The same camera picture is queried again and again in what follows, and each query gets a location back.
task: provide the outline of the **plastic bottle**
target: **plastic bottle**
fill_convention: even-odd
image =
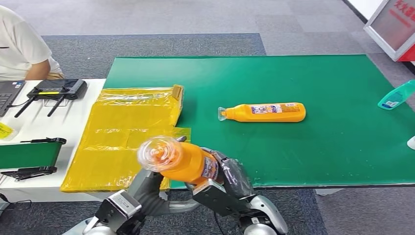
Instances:
[[[301,103],[240,104],[233,108],[218,108],[218,119],[241,122],[298,122],[305,118]]]
[[[176,181],[197,185],[207,178],[216,179],[218,175],[214,156],[172,137],[157,136],[147,140],[139,147],[137,157],[143,168]]]
[[[393,89],[383,97],[377,106],[382,109],[392,110],[405,102],[415,92],[415,80],[410,80]]]
[[[18,131],[0,122],[0,140],[10,141],[17,135],[17,133]]]

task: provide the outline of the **black cable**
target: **black cable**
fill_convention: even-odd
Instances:
[[[18,105],[12,105],[12,104],[9,104],[9,105],[7,105],[7,106],[6,106],[6,108],[19,107],[19,106],[22,106],[22,105],[26,104],[28,101],[29,101],[29,100],[26,100],[24,103],[22,103],[22,104],[18,104]]]
[[[215,217],[216,225],[218,226],[218,228],[221,231],[222,235],[225,235],[225,233],[223,232],[222,228],[219,225],[219,221],[218,221],[218,217],[216,215],[216,212],[213,212],[213,217]]]
[[[20,208],[20,209],[16,209],[16,208],[13,208],[13,209],[4,209],[4,210],[0,210],[0,212],[1,212],[1,211],[13,211],[13,210],[18,210],[18,211],[20,211],[20,210],[28,210],[28,209],[30,209],[30,208],[32,207],[32,200],[22,200],[22,201],[17,201],[17,202],[10,202],[10,201],[7,199],[7,197],[6,197],[4,194],[2,194],[2,193],[0,193],[0,198],[1,198],[3,201],[5,201],[5,202],[7,202],[7,203],[9,203],[9,204],[12,204],[12,205],[17,205],[18,203],[23,203],[23,202],[29,202],[29,206],[28,206],[27,208]]]

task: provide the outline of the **blue spray bottle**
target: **blue spray bottle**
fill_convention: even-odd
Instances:
[[[377,106],[381,107],[382,109],[392,110],[405,102],[405,100],[408,99],[408,97],[410,97],[414,92],[415,80],[409,80],[408,82],[389,92],[385,97],[383,97],[383,99],[380,100]]]

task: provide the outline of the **laptop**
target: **laptop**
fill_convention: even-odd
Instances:
[[[7,106],[13,104],[23,85],[24,80],[0,81],[0,117],[7,113]]]

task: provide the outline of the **bottle cap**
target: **bottle cap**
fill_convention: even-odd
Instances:
[[[223,121],[223,120],[226,119],[226,109],[225,108],[222,108],[222,107],[218,108],[218,119],[220,121]]]
[[[138,149],[138,162],[144,169],[162,172],[177,166],[182,158],[182,146],[172,137],[156,136]]]

